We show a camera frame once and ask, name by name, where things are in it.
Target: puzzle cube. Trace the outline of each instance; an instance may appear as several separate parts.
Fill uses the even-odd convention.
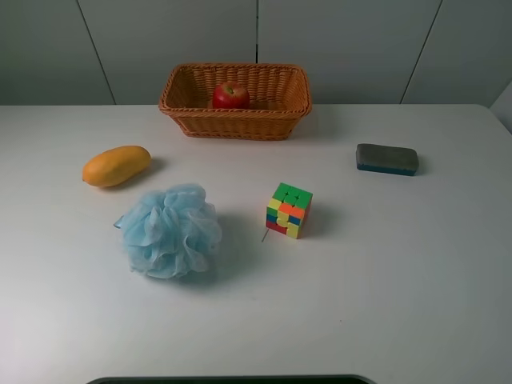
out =
[[[312,193],[282,182],[266,206],[266,227],[300,238],[312,198]]]

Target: white wall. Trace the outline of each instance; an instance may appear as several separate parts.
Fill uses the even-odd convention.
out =
[[[512,133],[512,82],[494,102],[490,110],[500,122]]]

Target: brown wicker basket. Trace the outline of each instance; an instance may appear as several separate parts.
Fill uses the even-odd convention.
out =
[[[247,88],[250,109],[213,109],[214,88],[235,81]],[[183,64],[174,68],[160,111],[187,136],[284,140],[311,111],[306,73],[282,64]]]

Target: white table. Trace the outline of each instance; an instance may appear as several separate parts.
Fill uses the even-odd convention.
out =
[[[420,175],[357,170],[360,142],[415,148]],[[156,167],[124,188],[82,182],[125,144]],[[187,138],[156,106],[6,106],[0,177],[1,383],[510,382],[512,136],[480,106],[315,106],[285,142]],[[112,224],[183,182],[217,207],[223,266],[131,273]],[[314,193],[306,237],[262,242],[280,182]]]

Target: blue bath pouf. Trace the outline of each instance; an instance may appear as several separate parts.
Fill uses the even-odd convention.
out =
[[[122,231],[130,266],[154,278],[208,270],[222,231],[215,207],[197,184],[145,195],[114,226]]]

